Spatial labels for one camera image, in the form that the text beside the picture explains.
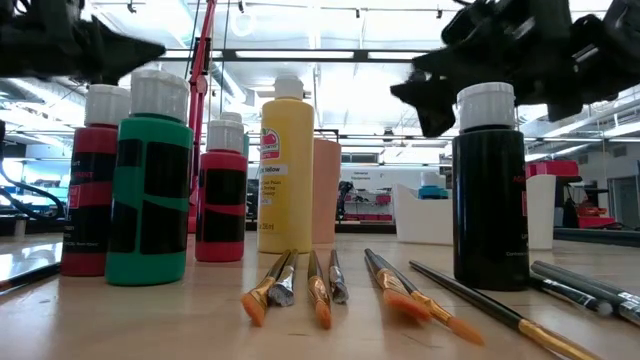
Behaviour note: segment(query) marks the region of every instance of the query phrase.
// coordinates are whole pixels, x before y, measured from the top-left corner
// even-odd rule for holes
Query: paint bottle
[[[529,280],[524,137],[513,87],[478,84],[458,94],[453,139],[454,274],[479,289],[518,291]]]
[[[196,259],[242,259],[247,197],[247,158],[240,114],[223,112],[209,122],[207,152],[200,157]]]
[[[276,99],[262,106],[258,251],[311,251],[313,107],[302,81],[278,77]]]
[[[131,116],[120,123],[107,282],[153,285],[184,274],[193,131],[185,80],[158,70],[131,76]]]
[[[118,125],[129,116],[128,90],[91,85],[85,106],[85,128],[73,136],[68,225],[60,273],[102,276],[111,230],[111,186],[116,166]]]

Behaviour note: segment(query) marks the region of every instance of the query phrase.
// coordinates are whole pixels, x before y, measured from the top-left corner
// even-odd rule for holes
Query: red object
[[[104,275],[117,145],[115,126],[94,124],[75,132],[62,275]]]
[[[202,155],[198,188],[196,259],[242,259],[246,214],[247,158],[213,150]]]
[[[596,217],[596,216],[579,216],[578,217],[578,226],[580,226],[581,229],[600,227],[604,225],[613,224],[615,222],[616,222],[616,219],[612,217]]]
[[[532,165],[536,168],[534,175],[580,176],[578,163],[573,160],[543,161]]]
[[[207,78],[203,75],[205,61],[206,61],[206,41],[204,39],[210,39],[211,26],[213,24],[213,13],[216,8],[216,0],[207,1],[207,10],[202,23],[202,32],[200,33],[201,41],[198,43],[193,56],[193,67],[191,72],[191,78],[189,84],[191,87],[191,102],[189,106],[189,128],[193,130],[193,162],[191,164],[191,192],[196,190],[198,183],[199,172],[199,160],[200,160],[200,139],[202,137],[202,114],[204,109],[204,97],[207,93],[208,84]],[[190,212],[189,221],[193,222],[195,219]]]

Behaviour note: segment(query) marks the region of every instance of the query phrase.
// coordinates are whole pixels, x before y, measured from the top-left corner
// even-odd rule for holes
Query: flat paintbrush
[[[298,262],[298,250],[293,249],[287,262],[282,268],[282,273],[275,284],[269,289],[269,300],[280,306],[293,305],[293,281],[296,277],[296,263]]]
[[[545,349],[551,350],[573,360],[601,359],[599,356],[571,340],[544,328],[542,325],[536,324],[533,321],[522,317],[522,315],[502,305],[496,300],[474,289],[468,288],[446,275],[413,260],[409,261],[409,264],[414,270],[467,300],[487,315],[507,325],[511,329],[518,331]]]
[[[418,290],[418,288],[413,285],[413,283],[411,283],[411,281],[409,281],[406,276],[404,276],[400,271],[394,268],[393,265],[389,264],[382,256],[378,255],[378,259],[387,269],[393,271],[396,274],[398,280],[400,280],[402,285],[404,285],[405,289],[411,294],[412,298],[429,308],[429,312],[436,320],[451,329],[454,334],[460,336],[461,338],[474,344],[484,346],[484,339],[482,338],[482,335],[480,335],[480,333],[478,333],[471,325],[467,324],[464,320],[453,316],[447,310],[438,305],[438,303],[433,299],[421,293],[420,290]]]
[[[309,254],[309,270],[307,273],[309,296],[316,311],[316,319],[325,328],[331,328],[331,308],[329,307],[329,294],[322,278],[322,269],[318,262],[316,252],[311,250]]]
[[[388,307],[401,311],[415,319],[429,320],[431,314],[423,304],[414,300],[404,289],[393,271],[387,269],[370,249],[365,249],[365,263],[382,289],[382,299]]]
[[[289,254],[289,250],[282,253],[273,266],[271,266],[267,276],[264,277],[260,284],[242,296],[241,301],[244,311],[247,312],[247,315],[251,317],[251,320],[256,326],[262,326],[264,323],[264,316],[267,312],[268,306],[267,292],[269,292],[271,286],[273,286],[276,279],[280,276],[282,267],[287,261]]]
[[[329,286],[331,286],[331,297],[334,303],[344,304],[349,300],[349,292],[344,282],[344,275],[342,275],[340,263],[338,262],[338,253],[335,249],[331,250],[331,261],[329,262]]]

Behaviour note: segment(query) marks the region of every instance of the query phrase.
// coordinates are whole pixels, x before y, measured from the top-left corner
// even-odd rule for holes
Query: tabletop
[[[30,254],[36,247],[38,256],[50,259],[46,249],[59,253],[60,239],[59,234],[0,238],[0,273],[21,261],[33,263]],[[244,313],[240,297],[264,277],[277,255],[258,254],[252,232],[246,236],[244,259],[234,263],[195,262],[191,237],[189,243],[186,273],[176,283],[116,287],[102,277],[53,277],[0,295],[0,358],[557,359],[409,269],[408,260],[414,259],[451,275],[453,249],[448,246],[399,244],[393,235],[339,234],[335,248],[350,299],[347,305],[331,305],[333,327],[324,330],[307,298],[308,255],[298,258],[295,304],[269,308],[258,328]],[[331,245],[315,248],[326,276]],[[384,256],[427,296],[480,330],[486,346],[467,343],[435,321],[417,323],[385,308],[364,263],[365,248]],[[532,251],[530,258],[638,293],[639,256],[635,248],[555,241],[553,251]],[[485,294],[604,359],[626,360],[640,353],[640,329],[629,323],[600,318],[533,290]]]

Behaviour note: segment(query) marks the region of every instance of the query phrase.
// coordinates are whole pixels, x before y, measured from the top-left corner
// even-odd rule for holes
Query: black label
[[[141,254],[170,254],[187,248],[189,213],[144,201],[140,226]]]
[[[189,196],[189,149],[179,145],[147,143],[144,192],[148,195]]]
[[[242,205],[247,191],[247,173],[239,170],[208,169],[206,203]]]
[[[111,205],[69,209],[69,225],[64,233],[68,253],[104,253],[109,243]]]
[[[104,153],[74,153],[71,158],[70,185],[98,181],[113,181],[116,155]]]
[[[136,249],[137,222],[138,211],[135,208],[113,202],[109,251],[130,253]]]
[[[118,141],[118,166],[142,165],[142,141],[127,139]]]
[[[217,211],[204,210],[203,241],[205,242],[240,242],[244,241],[244,215],[223,214]]]

